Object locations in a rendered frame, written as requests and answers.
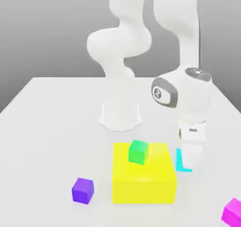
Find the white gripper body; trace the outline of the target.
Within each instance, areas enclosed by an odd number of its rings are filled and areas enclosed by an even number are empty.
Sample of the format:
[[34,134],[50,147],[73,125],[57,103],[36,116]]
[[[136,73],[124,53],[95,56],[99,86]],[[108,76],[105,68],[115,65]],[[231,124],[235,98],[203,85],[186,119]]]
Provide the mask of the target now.
[[181,145],[183,167],[186,169],[195,169],[199,165],[202,150],[203,143],[183,143]]

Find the small cyan cube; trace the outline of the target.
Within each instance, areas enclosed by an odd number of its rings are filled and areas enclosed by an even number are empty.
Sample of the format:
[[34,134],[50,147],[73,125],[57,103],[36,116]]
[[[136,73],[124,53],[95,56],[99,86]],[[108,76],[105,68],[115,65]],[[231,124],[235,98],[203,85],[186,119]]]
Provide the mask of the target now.
[[192,169],[187,169],[183,167],[182,154],[180,148],[176,149],[176,171],[192,172]]

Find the small green cube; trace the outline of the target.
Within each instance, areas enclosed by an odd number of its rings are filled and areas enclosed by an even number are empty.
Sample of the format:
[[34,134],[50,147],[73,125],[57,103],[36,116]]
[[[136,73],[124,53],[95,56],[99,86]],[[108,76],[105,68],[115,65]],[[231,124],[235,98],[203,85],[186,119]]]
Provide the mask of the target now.
[[133,140],[129,147],[129,162],[144,165],[149,152],[149,143]]

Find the small magenta cube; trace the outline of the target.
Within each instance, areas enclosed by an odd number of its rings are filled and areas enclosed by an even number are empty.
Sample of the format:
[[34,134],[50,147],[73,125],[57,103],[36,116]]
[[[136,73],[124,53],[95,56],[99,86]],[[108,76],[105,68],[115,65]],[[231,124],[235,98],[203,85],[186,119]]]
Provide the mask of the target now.
[[241,227],[241,201],[233,198],[225,206],[221,220],[230,227]]

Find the small purple cube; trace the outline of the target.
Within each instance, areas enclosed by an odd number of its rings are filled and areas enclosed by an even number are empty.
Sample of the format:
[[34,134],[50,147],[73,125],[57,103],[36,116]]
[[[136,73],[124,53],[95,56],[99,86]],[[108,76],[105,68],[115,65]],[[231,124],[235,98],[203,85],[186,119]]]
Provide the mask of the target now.
[[94,182],[90,179],[78,178],[72,187],[74,202],[89,204],[94,194]]

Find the large yellow box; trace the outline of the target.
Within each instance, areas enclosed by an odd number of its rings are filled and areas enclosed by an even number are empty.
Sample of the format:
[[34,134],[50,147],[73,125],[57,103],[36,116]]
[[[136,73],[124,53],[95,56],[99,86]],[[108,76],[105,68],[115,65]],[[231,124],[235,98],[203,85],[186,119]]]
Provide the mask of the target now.
[[166,143],[150,143],[144,165],[129,162],[130,143],[113,144],[113,203],[174,203],[177,177]]

